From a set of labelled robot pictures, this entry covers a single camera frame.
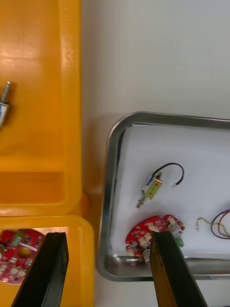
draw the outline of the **metal tray rim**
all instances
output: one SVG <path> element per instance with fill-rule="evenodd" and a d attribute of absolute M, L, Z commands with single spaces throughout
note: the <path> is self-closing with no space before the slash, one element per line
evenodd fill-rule
<path fill-rule="evenodd" d="M 210 129 L 224 129 L 230 130 L 230 120 L 222 118 L 206 118 L 177 114 L 164 114 L 152 112 L 135 112 L 130 113 L 121 118 L 112 127 L 106 146 L 106 162 L 105 162 L 105 177 L 103 187 L 103 207 L 99 232 L 98 255 L 97 255 L 97 269 L 99 273 L 106 279 L 117 282 L 130 282 L 130 281 L 150 281 L 149 276 L 117 276 L 111 274 L 105 267 L 106 250 L 108 248 L 108 238 L 110 231 L 110 222 L 113 207 L 113 194 L 115 188 L 115 170 L 117 163 L 117 149 L 118 140 L 126 128 L 137 125 L 154 125 L 154 124 L 167 124 L 187 127 L 210 128 Z M 226 259 L 207 259 L 207 258 L 187 258 L 188 265 L 194 262 L 200 263 L 228 263 L 230 260 Z M 227 274 L 194 274 L 195 279 L 230 279 L 230 273 Z"/>

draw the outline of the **red circuit board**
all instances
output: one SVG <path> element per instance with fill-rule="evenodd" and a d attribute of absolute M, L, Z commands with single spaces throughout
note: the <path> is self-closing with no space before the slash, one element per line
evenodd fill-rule
<path fill-rule="evenodd" d="M 0 281 L 9 284 L 23 282 L 43 237 L 43 234 L 33 229 L 2 232 L 0 236 Z"/>
<path fill-rule="evenodd" d="M 126 246 L 127 253 L 130 256 L 142 257 L 143 251 L 150 248 L 152 232 L 169 231 L 168 226 L 175 223 L 184 230 L 183 224 L 173 215 L 165 215 L 163 218 L 155 215 L 138 223 L 126 237 L 126 243 L 129 244 Z"/>

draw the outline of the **orange plastic tray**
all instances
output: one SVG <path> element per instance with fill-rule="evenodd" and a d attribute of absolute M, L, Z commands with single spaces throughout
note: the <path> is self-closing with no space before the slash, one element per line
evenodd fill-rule
<path fill-rule="evenodd" d="M 0 229 L 35 228 L 47 232 L 66 232 L 69 264 L 61 307 L 93 306 L 93 230 L 83 218 L 73 215 L 51 217 L 0 218 Z M 10 307 L 20 286 L 0 283 L 1 306 Z"/>
<path fill-rule="evenodd" d="M 0 215 L 81 214 L 80 0 L 1 0 Z"/>

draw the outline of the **red wire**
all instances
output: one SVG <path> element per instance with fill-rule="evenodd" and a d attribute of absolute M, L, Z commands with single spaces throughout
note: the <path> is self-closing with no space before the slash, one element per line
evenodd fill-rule
<path fill-rule="evenodd" d="M 226 235 L 226 234 L 223 234 L 223 233 L 220 231 L 220 224 L 221 224 L 222 219 L 223 219 L 228 213 L 230 213 L 230 210 L 226 211 L 226 212 L 222 215 L 222 217 L 220 218 L 219 223 L 218 223 L 218 232 L 219 232 L 222 236 L 226 236 L 226 237 L 229 237 L 229 236 Z"/>

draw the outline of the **white table surface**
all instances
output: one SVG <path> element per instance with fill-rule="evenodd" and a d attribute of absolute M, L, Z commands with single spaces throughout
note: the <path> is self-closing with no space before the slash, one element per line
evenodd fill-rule
<path fill-rule="evenodd" d="M 95 240 L 106 138 L 118 119 L 134 111 L 230 118 L 229 11 L 229 0 L 82 0 L 83 187 Z M 230 281 L 198 285 L 208 306 L 230 305 Z M 140 305 L 157 306 L 152 283 L 95 272 L 96 307 Z"/>

